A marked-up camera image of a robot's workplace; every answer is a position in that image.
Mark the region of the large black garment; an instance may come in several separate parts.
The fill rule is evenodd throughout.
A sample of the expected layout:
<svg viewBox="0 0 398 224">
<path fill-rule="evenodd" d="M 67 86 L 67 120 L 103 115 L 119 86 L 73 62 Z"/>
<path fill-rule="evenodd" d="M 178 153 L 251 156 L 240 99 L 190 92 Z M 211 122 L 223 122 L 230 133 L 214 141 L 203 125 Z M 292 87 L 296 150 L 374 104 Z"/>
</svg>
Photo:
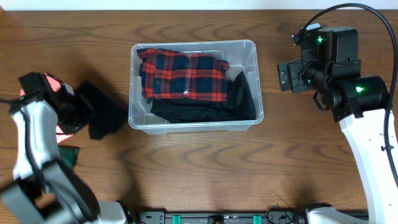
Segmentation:
<svg viewBox="0 0 398 224">
<path fill-rule="evenodd" d="M 224 102 L 188 98 L 154 100 L 150 112 L 170 123 L 255 120 L 257 116 L 243 72 L 233 81 L 228 81 L 228 95 Z"/>
</svg>

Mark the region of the red plaid shirt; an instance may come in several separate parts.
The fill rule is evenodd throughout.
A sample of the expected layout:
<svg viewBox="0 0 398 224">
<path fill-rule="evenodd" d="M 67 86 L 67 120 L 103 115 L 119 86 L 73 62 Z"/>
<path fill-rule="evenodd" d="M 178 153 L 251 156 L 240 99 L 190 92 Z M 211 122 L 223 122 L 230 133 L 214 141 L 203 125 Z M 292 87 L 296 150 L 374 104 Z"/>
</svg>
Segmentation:
<svg viewBox="0 0 398 224">
<path fill-rule="evenodd" d="M 227 100 L 229 63 L 212 54 L 174 50 L 137 50 L 142 95 L 147 99 Z"/>
</svg>

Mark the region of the dark green garment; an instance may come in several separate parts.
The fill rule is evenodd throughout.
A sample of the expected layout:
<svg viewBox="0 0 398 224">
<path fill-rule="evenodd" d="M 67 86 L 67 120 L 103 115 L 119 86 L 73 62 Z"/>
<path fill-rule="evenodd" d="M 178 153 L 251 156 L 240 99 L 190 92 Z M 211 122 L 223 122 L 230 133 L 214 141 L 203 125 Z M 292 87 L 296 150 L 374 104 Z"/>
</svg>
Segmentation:
<svg viewBox="0 0 398 224">
<path fill-rule="evenodd" d="M 60 159 L 70 169 L 73 169 L 78 160 L 79 147 L 59 146 Z"/>
</svg>

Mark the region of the pink garment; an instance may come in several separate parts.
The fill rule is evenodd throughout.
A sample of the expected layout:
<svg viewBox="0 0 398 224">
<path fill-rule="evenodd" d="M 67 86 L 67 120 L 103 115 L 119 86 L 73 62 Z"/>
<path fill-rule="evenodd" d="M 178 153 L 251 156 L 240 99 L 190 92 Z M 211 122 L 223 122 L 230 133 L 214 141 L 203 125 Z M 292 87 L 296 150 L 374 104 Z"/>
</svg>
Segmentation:
<svg viewBox="0 0 398 224">
<path fill-rule="evenodd" d="M 55 131 L 57 143 L 61 143 L 74 135 L 77 114 L 73 100 L 75 94 L 70 85 L 58 77 L 41 72 L 30 72 L 19 78 L 21 96 L 27 102 L 45 101 L 57 115 Z"/>
</svg>

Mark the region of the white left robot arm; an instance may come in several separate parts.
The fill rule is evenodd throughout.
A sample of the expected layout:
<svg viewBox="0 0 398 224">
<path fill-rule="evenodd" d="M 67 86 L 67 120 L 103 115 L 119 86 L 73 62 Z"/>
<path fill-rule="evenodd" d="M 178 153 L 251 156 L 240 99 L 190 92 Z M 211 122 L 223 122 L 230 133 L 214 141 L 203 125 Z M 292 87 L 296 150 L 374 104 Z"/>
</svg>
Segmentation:
<svg viewBox="0 0 398 224">
<path fill-rule="evenodd" d="M 1 190 L 5 206 L 21 223 L 134 223 L 121 202 L 100 202 L 65 162 L 56 129 L 74 134 L 97 117 L 95 106 L 70 85 L 54 90 L 51 74 L 30 72 L 19 78 L 24 95 L 9 104 L 18 129 L 13 182 Z"/>
</svg>

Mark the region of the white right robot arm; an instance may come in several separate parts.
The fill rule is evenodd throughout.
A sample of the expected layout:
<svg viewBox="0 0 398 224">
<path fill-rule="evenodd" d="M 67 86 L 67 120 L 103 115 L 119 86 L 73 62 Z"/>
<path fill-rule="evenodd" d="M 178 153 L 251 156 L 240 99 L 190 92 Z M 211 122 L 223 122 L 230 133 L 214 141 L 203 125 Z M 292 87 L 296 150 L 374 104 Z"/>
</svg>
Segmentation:
<svg viewBox="0 0 398 224">
<path fill-rule="evenodd" d="M 360 174 L 369 223 L 397 223 L 397 136 L 394 115 L 381 77 L 360 75 L 360 60 L 301 60 L 277 66 L 280 89 L 315 90 L 314 101 L 332 112 L 340 125 Z"/>
</svg>

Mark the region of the clear plastic storage container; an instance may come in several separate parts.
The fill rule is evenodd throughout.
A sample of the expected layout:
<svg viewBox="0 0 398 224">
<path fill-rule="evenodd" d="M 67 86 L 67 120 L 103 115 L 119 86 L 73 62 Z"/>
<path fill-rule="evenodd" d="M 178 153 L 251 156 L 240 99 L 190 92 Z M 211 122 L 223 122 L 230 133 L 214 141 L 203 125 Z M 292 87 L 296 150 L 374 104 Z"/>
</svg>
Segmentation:
<svg viewBox="0 0 398 224">
<path fill-rule="evenodd" d="M 150 112 L 152 105 L 142 95 L 139 65 L 142 60 L 137 56 L 137 50 L 143 48 L 169 49 L 186 54 L 208 53 L 229 63 L 230 69 L 226 76 L 235 78 L 243 72 L 249 85 L 252 100 L 256 109 L 254 120 L 217 121 L 207 123 L 176 123 L 158 117 Z M 210 42 L 175 42 L 136 44 L 131 49 L 130 92 L 128 123 L 131 128 L 147 134 L 165 134 L 193 131 L 245 131 L 264 118 L 262 104 L 261 82 L 257 61 L 257 48 L 251 40 L 226 40 Z"/>
</svg>

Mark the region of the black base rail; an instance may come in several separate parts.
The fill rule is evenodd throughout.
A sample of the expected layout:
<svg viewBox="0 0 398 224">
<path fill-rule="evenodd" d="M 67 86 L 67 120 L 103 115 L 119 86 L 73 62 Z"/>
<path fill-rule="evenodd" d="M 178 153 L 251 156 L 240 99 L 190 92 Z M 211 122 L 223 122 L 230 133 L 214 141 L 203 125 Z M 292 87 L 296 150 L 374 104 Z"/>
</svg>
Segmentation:
<svg viewBox="0 0 398 224">
<path fill-rule="evenodd" d="M 135 224 L 306 224 L 302 212 L 274 206 L 265 212 L 138 212 Z"/>
</svg>

